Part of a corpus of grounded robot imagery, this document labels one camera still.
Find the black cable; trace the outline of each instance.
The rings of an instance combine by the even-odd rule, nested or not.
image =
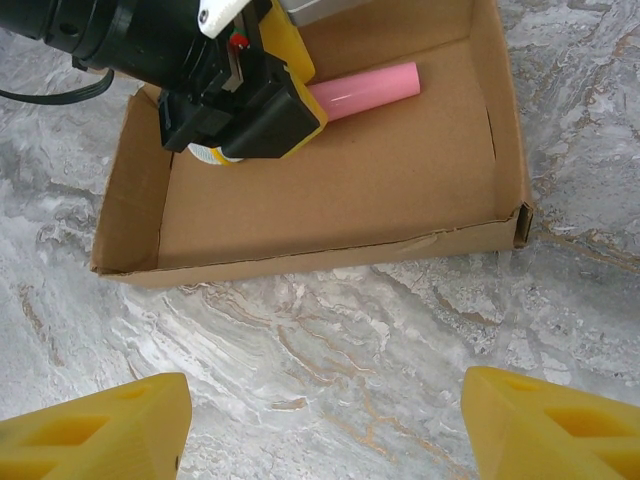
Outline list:
[[[19,93],[0,90],[0,97],[15,100],[17,102],[31,103],[33,105],[72,105],[74,103],[80,103],[85,100],[95,98],[109,90],[109,87],[113,83],[114,76],[114,71],[109,70],[99,82],[65,93],[54,93],[51,95],[22,95]]]

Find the yellow 3d printed part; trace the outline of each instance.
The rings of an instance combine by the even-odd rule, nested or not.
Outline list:
[[[175,479],[190,423],[182,374],[105,390],[0,422],[0,479]]]
[[[640,479],[640,408],[477,367],[462,414],[482,480]]]

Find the marble surface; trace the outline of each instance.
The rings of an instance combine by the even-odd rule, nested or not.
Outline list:
[[[179,478],[476,478],[464,371],[640,405],[640,7],[502,0],[537,221],[523,251],[145,291],[87,270],[127,95],[0,101],[0,418],[182,371]],[[86,82],[0,33],[0,85]]]

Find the cardboard box wall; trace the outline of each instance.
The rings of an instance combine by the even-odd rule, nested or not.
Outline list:
[[[505,250],[532,215],[495,0],[374,0],[302,30],[317,81],[416,61],[423,93],[334,124],[295,155],[212,167],[130,101],[94,272],[163,287]]]

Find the pink tube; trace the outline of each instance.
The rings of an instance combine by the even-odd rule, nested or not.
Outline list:
[[[412,62],[319,83],[309,89],[331,122],[418,95],[420,77]]]

